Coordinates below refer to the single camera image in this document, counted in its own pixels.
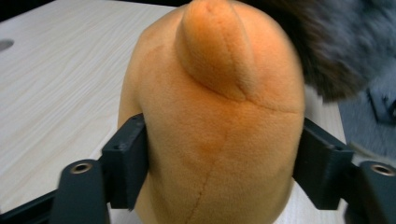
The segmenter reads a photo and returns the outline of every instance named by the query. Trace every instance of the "black mount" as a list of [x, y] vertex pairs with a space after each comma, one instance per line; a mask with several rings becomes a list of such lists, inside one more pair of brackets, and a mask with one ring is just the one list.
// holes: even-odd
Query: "black mount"
[[[149, 171], [143, 115], [130, 118], [107, 142], [98, 161], [64, 168], [58, 189], [0, 216], [1, 224], [105, 224], [107, 203], [134, 209]], [[359, 167], [353, 151], [309, 119], [304, 121], [293, 177], [320, 210], [348, 203], [346, 223], [396, 223], [396, 170], [374, 161]]]
[[396, 95], [386, 95], [380, 91], [368, 90], [375, 119], [379, 123], [396, 125]]

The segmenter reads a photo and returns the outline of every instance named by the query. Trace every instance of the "wooden table surface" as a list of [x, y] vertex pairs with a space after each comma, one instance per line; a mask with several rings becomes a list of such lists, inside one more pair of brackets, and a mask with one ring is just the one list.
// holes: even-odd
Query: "wooden table surface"
[[[56, 189], [62, 169], [97, 159], [117, 128], [120, 89], [140, 33], [171, 7], [57, 0], [0, 23], [0, 209]], [[345, 141], [337, 105], [307, 89], [306, 116]], [[276, 223], [344, 223], [298, 185]], [[113, 210], [113, 223], [140, 223]]]

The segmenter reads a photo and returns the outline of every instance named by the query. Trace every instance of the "orange plush toy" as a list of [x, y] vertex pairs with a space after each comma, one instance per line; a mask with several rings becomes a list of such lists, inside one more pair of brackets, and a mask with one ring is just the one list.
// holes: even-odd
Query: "orange plush toy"
[[241, 2], [194, 0], [139, 38], [121, 125], [143, 113], [147, 224], [271, 223], [290, 196], [304, 120], [303, 66], [270, 16]]

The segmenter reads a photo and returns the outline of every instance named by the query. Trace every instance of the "plush toy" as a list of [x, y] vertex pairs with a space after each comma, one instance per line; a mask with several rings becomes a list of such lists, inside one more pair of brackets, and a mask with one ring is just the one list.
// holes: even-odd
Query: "plush toy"
[[[293, 10], [286, 2], [268, 1]], [[304, 82], [320, 89], [329, 79], [304, 78], [315, 54], [307, 60], [274, 18], [241, 2], [194, 0], [140, 36], [119, 125], [138, 113], [147, 123], [149, 171], [136, 204], [144, 223], [271, 223], [283, 210]], [[336, 83], [360, 75], [331, 77], [319, 91], [329, 99], [356, 92]]]

